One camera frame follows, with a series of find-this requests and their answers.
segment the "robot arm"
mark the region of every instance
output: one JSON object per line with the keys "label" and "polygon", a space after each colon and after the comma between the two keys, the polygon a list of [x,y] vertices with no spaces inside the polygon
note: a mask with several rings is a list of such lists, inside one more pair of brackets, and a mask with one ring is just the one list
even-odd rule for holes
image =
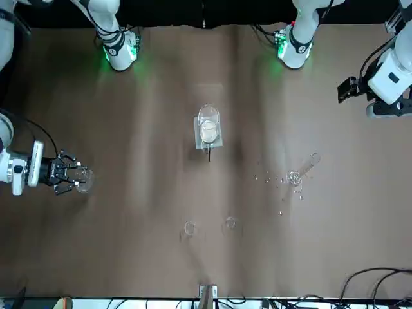
{"label": "robot arm", "polygon": [[120,0],[71,0],[96,28],[113,69],[124,71],[137,59],[140,37],[120,28],[115,14]]}
{"label": "robot arm", "polygon": [[0,113],[0,182],[12,184],[13,195],[21,195],[26,185],[39,183],[53,187],[56,195],[86,183],[85,178],[70,177],[70,170],[87,170],[76,158],[61,151],[56,158],[43,157],[44,145],[36,140],[31,154],[10,151],[14,129],[11,121]]}
{"label": "robot arm", "polygon": [[284,39],[278,46],[277,56],[289,68],[298,69],[303,66],[309,57],[312,41],[317,27],[321,20],[317,13],[318,8],[327,8],[325,14],[333,6],[340,5],[345,0],[293,0],[297,9],[295,23],[289,24],[285,29],[280,30],[276,35]]}
{"label": "robot arm", "polygon": [[366,108],[370,118],[412,115],[412,93],[403,96],[412,85],[412,5],[410,0],[400,4],[405,27],[374,52],[383,50],[363,76],[361,70],[358,79],[350,77],[338,87],[339,103],[366,94],[373,101]]}
{"label": "robot arm", "polygon": [[0,2],[0,71],[10,61],[14,46],[14,6],[15,1]]}

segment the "brown table surface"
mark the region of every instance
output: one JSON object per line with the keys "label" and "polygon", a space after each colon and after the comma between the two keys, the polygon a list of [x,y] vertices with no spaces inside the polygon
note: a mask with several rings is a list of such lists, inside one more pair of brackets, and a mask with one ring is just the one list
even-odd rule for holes
{"label": "brown table surface", "polygon": [[[7,106],[96,181],[60,197],[1,186],[3,294],[26,283],[36,296],[196,297],[199,283],[215,283],[222,297],[337,297],[355,271],[411,266],[412,120],[370,120],[366,97],[337,103],[337,85],[385,41],[382,25],[322,26],[301,70],[247,26],[146,29],[122,73],[93,35],[35,30],[19,59]],[[194,148],[206,103],[223,130],[211,163]],[[14,123],[14,149],[30,149]],[[301,201],[276,177],[314,152]],[[198,226],[191,239],[181,238],[186,221]],[[347,296],[368,297],[382,274],[354,279]],[[403,297],[409,283],[395,276],[378,296]]]}

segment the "small glass cup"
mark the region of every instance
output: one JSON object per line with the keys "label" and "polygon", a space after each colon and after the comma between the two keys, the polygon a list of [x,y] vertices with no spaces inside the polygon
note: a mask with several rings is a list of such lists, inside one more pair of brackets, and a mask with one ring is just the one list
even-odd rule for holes
{"label": "small glass cup", "polygon": [[212,144],[218,137],[218,124],[220,122],[219,111],[210,104],[204,105],[199,110],[198,123],[201,140],[206,144]]}
{"label": "small glass cup", "polygon": [[223,222],[222,232],[226,236],[239,237],[243,235],[243,227],[238,219],[229,216],[226,218],[225,222]]}
{"label": "small glass cup", "polygon": [[76,170],[75,179],[76,181],[84,181],[79,182],[79,184],[76,186],[76,190],[78,190],[80,193],[87,193],[90,191],[95,182],[95,174],[91,169],[81,167]]}

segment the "milky liquid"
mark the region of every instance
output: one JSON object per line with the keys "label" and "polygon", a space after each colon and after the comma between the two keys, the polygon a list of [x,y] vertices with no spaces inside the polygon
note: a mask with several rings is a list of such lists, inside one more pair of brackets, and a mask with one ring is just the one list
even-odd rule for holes
{"label": "milky liquid", "polygon": [[210,120],[205,120],[200,125],[200,138],[205,143],[213,143],[218,137],[218,126]]}

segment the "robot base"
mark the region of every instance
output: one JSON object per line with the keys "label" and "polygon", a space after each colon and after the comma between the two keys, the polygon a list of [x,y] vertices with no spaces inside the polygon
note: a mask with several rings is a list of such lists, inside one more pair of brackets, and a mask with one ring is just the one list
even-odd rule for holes
{"label": "robot base", "polygon": [[299,69],[303,66],[304,62],[309,58],[312,44],[306,49],[304,53],[297,53],[296,49],[290,42],[290,31],[292,31],[292,25],[289,24],[285,29],[279,31],[280,34],[285,35],[285,41],[279,45],[277,57],[281,59],[286,66],[291,69]]}
{"label": "robot base", "polygon": [[412,105],[408,103],[386,104],[385,102],[371,103],[366,108],[368,118],[393,118],[412,116]]}
{"label": "robot base", "polygon": [[109,52],[103,48],[106,53],[106,59],[116,71],[124,71],[128,69],[128,67],[137,60],[140,48],[140,36],[132,31],[126,31],[124,32],[124,39],[124,44],[117,55],[112,55],[110,53],[110,47],[107,48]]}

